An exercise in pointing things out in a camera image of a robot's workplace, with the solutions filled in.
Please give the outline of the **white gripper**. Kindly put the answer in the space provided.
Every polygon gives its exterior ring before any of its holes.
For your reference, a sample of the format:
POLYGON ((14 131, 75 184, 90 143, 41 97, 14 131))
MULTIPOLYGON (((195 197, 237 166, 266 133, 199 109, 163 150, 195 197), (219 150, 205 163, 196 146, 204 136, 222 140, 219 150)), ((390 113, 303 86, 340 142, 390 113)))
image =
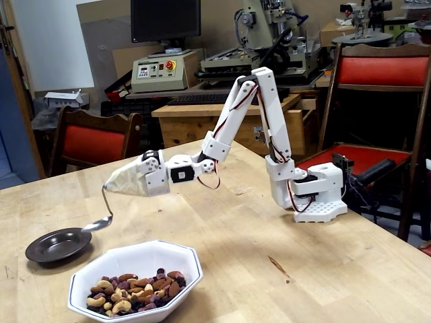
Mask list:
POLYGON ((146 196, 156 196, 170 192, 167 168, 162 150, 146 151, 138 161, 132 161, 115 170, 107 184, 135 184, 138 179, 146 196))

